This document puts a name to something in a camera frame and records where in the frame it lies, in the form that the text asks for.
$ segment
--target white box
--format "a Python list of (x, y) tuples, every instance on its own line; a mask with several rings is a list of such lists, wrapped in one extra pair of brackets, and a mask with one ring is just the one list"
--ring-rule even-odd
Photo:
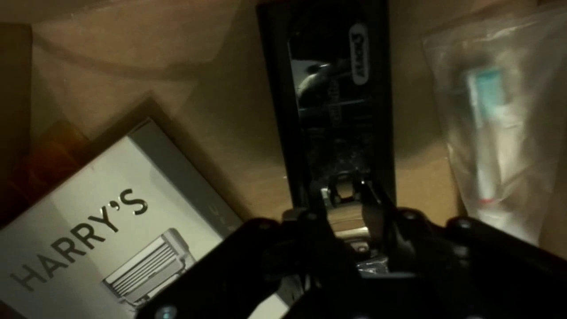
[[(0, 298), (24, 317), (132, 317), (238, 218), (150, 121), (0, 232)], [(277, 298), (256, 317), (285, 312)]]

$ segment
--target plastic bag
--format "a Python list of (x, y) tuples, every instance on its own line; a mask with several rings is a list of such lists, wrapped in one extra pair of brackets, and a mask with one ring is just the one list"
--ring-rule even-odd
[(465, 211), (536, 245), (567, 115), (567, 7), (476, 18), (423, 41)]

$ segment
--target clear plastic bag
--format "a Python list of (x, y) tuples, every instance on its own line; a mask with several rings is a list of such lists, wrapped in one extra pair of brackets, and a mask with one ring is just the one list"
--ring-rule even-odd
[(465, 211), (536, 245), (567, 124), (567, 7), (479, 16), (423, 41)]

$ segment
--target razor cartridge illustration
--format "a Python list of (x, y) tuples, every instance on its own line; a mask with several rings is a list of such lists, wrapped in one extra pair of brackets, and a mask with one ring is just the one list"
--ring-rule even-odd
[(106, 277), (102, 284), (120, 303), (137, 308), (182, 275), (192, 262), (185, 241), (175, 229), (168, 229)]

